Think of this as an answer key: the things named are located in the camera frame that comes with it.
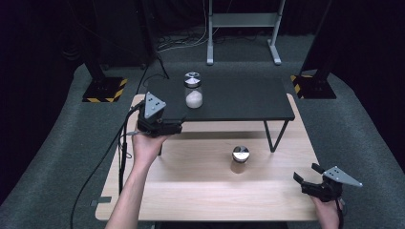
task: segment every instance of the wooden table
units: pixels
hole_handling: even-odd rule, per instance
[[[133,105],[142,99],[143,95],[135,96]],[[318,161],[290,94],[288,100],[295,120],[289,122],[275,153],[268,149],[263,121],[184,122],[182,133],[166,140],[150,169],[139,220],[316,220],[312,202],[292,176],[297,172],[316,183],[322,178],[310,168]],[[131,116],[129,131],[137,118],[138,112]],[[267,122],[272,135],[279,134],[283,123]],[[245,167],[232,162],[238,145],[250,151]],[[128,152],[132,153],[131,144]],[[132,164],[129,158],[124,180]],[[118,198],[118,154],[101,196],[111,201],[98,204],[96,218],[108,220]]]

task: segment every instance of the black tabletop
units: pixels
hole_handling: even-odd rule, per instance
[[[202,106],[188,108],[183,81],[150,80],[148,92],[166,102],[164,119],[186,121],[294,120],[286,91],[280,79],[204,78]]]

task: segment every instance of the glass jar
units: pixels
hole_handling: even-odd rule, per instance
[[[203,104],[202,79],[199,73],[184,76],[185,104],[189,108],[199,108]]]

